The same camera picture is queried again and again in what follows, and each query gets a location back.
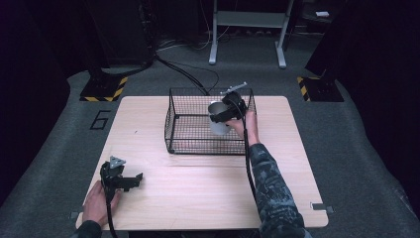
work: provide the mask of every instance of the white metal frame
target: white metal frame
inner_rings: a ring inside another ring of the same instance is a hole
[[[280,38],[274,43],[277,52],[278,65],[286,68],[286,60],[283,53],[283,42],[286,34],[287,25],[290,18],[291,8],[294,0],[289,0],[285,13],[256,13],[256,12],[230,12],[218,11],[217,0],[214,0],[213,7],[213,42],[210,51],[210,64],[216,64],[217,55],[217,27],[218,26],[237,26],[237,27],[262,27],[262,28],[281,28]]]

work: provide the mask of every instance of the wire cage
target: wire cage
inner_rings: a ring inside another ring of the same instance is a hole
[[[216,135],[210,129],[208,106],[221,101],[220,92],[226,88],[171,88],[169,108],[164,125],[164,140],[167,151],[180,155],[244,155],[245,142],[234,129],[225,135]],[[237,90],[248,109],[256,111],[251,88]]]

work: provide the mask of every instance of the metal cup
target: metal cup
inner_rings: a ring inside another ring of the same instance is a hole
[[[222,101],[212,101],[208,107],[209,115],[217,115],[221,112],[224,112],[228,109],[228,106]],[[224,122],[213,122],[210,117],[210,129],[211,131],[218,136],[223,136],[229,133],[232,129],[230,126],[226,125]]]

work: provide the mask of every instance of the hand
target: hand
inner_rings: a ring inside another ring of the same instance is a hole
[[[247,111],[245,114],[246,126],[248,131],[248,144],[249,146],[259,143],[259,127],[257,122],[257,114],[255,111]],[[235,129],[238,135],[244,139],[244,125],[242,120],[231,119],[226,122],[226,125]]]
[[[118,201],[121,197],[121,190],[115,192],[114,198],[111,201],[111,211],[113,212],[117,207]],[[101,227],[108,224],[108,216],[106,210],[105,191],[102,183],[98,180],[87,194],[86,201],[83,205],[82,220],[92,220],[98,223]]]

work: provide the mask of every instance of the hazard tape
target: hazard tape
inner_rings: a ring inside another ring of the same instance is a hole
[[[305,101],[311,101],[311,98],[309,97],[308,90],[306,89],[305,84],[303,83],[303,77],[297,77],[297,82],[299,83],[300,92],[302,93],[303,99]]]
[[[80,97],[80,101],[116,101],[123,92],[127,80],[128,77],[121,79],[120,84],[112,97]]]

